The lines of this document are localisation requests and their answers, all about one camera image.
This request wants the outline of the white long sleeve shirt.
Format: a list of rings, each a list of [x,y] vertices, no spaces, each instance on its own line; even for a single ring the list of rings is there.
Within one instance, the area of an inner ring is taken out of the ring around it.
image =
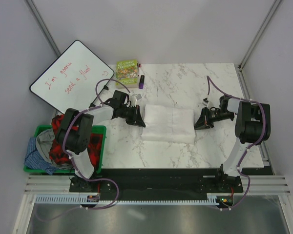
[[[162,141],[194,144],[194,111],[161,105],[145,106],[141,138],[146,141]]]

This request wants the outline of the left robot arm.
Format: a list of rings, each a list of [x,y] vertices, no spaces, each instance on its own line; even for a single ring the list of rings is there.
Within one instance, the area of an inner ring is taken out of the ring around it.
[[[128,125],[145,128],[139,105],[130,104],[130,95],[115,91],[113,96],[99,106],[83,111],[73,108],[66,110],[55,140],[71,160],[75,174],[82,178],[80,185],[87,192],[97,188],[97,179],[92,177],[95,167],[87,152],[92,126],[106,120],[122,118]]]

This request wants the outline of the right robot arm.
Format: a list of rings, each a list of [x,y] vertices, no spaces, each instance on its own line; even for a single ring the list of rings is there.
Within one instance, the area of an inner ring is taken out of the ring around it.
[[[242,169],[248,151],[268,140],[271,134],[270,105],[227,96],[221,96],[219,101],[218,108],[204,107],[201,110],[194,129],[211,129],[215,122],[235,120],[236,142],[227,160],[217,169],[215,177],[201,178],[199,182],[208,193],[241,193]]]

